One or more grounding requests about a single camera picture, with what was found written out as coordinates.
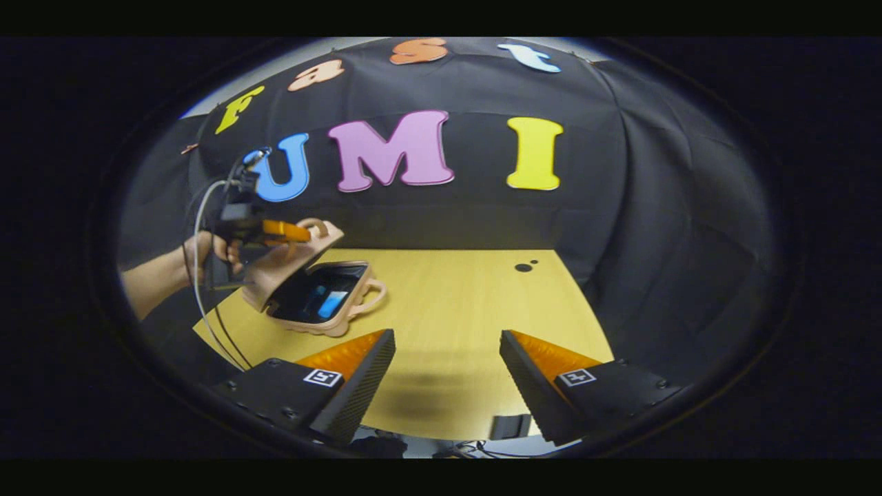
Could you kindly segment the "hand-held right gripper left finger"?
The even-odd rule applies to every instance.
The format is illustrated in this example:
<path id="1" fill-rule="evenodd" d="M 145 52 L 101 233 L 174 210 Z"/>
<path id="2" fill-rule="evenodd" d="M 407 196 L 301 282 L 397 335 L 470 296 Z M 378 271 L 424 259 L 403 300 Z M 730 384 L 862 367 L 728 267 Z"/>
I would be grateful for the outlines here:
<path id="1" fill-rule="evenodd" d="M 362 424 L 396 352 L 381 329 L 299 359 L 268 358 L 212 393 L 270 427 L 346 446 Z"/>

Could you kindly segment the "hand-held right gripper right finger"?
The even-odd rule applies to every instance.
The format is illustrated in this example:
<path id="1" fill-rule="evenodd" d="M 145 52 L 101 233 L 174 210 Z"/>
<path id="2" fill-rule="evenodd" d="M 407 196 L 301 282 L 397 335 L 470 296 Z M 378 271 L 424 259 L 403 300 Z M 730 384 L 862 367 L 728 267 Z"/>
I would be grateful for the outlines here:
<path id="1" fill-rule="evenodd" d="M 499 354 L 543 439 L 557 446 L 625 433 L 687 387 L 628 359 L 602 363 L 516 330 Z"/>

